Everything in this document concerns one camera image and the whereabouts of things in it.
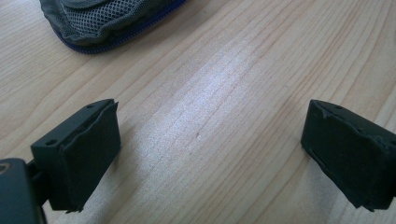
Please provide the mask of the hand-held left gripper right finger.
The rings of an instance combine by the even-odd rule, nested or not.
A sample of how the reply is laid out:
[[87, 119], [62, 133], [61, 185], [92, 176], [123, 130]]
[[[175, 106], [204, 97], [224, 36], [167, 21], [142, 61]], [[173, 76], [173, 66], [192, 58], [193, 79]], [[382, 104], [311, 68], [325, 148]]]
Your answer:
[[301, 145], [357, 208], [389, 208], [396, 197], [396, 134], [332, 103], [309, 103]]

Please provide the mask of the grey pencil case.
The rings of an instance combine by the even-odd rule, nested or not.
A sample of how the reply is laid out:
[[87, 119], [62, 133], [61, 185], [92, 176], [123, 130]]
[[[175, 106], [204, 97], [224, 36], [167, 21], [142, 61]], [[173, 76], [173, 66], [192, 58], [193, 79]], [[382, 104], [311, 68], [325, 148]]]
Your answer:
[[139, 35], [187, 0], [39, 0], [45, 18], [64, 44], [96, 54]]

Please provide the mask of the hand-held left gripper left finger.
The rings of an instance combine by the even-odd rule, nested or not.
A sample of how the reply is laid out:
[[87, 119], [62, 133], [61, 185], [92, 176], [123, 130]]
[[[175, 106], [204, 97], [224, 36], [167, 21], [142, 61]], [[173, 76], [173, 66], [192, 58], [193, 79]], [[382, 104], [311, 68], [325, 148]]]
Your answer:
[[52, 209], [80, 211], [96, 189], [121, 148], [117, 108], [112, 99], [86, 105], [31, 145]]

